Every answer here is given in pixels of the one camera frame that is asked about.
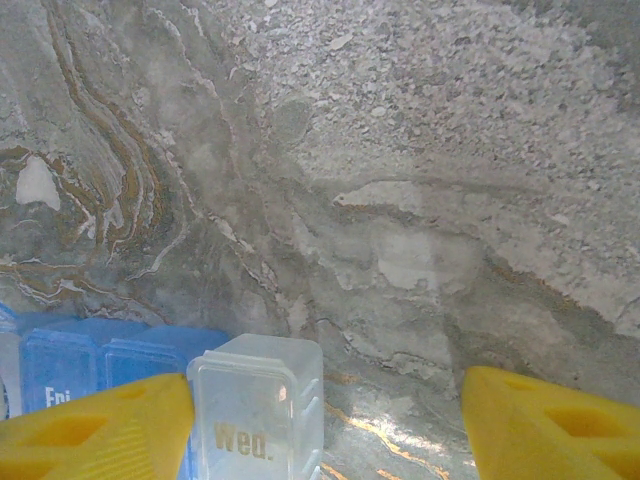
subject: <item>marble surface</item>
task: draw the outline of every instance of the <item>marble surface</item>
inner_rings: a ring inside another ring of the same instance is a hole
[[[470,365],[640,404],[634,75],[557,9],[8,0],[0,296],[311,338],[326,478],[477,478]]]

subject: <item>yellow plastic piece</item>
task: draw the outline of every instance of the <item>yellow plastic piece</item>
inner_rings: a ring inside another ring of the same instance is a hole
[[[640,409],[496,368],[467,370],[482,480],[640,480]]]
[[[175,480],[194,421],[165,374],[0,422],[1,480]]]

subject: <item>pill organizer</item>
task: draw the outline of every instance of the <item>pill organizer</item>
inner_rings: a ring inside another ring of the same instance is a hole
[[[187,369],[198,480],[318,480],[324,443],[322,350],[244,334]]]
[[[20,345],[24,412],[104,389],[102,346],[147,328],[144,323],[87,318],[33,329]]]
[[[22,414],[22,389],[20,385],[20,340],[34,328],[61,321],[77,321],[71,315],[52,313],[16,314],[0,304],[0,382],[4,409],[0,420]]]
[[[185,373],[191,360],[228,340],[228,335],[218,330],[172,325],[114,339],[104,347],[106,387],[163,373]],[[192,464],[191,446],[187,445],[178,480],[193,478]]]

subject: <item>hole in yellow block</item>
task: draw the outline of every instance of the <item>hole in yellow block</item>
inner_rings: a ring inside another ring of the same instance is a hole
[[[147,389],[144,387],[132,387],[118,393],[118,398],[122,398],[123,400],[133,400],[134,398],[139,398],[144,395],[146,391]]]
[[[513,388],[514,390],[535,390],[535,387],[532,387],[531,385],[518,380],[508,379],[505,380],[504,383],[506,383],[507,386]]]
[[[43,427],[23,445],[27,447],[78,446],[86,442],[105,423],[107,423],[106,417],[78,415],[58,418]]]
[[[0,461],[0,478],[2,480],[39,480],[44,477],[55,464],[49,462],[13,462]]]
[[[640,480],[640,451],[599,452],[596,456],[625,480]]]
[[[629,434],[613,417],[593,408],[553,408],[545,413],[572,437],[623,437]]]

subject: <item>speckled stone texture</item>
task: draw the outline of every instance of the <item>speckled stone texture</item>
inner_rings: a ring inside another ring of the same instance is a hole
[[[535,3],[6,1],[0,301],[317,340],[330,479],[477,478],[473,364],[640,405],[636,66]]]

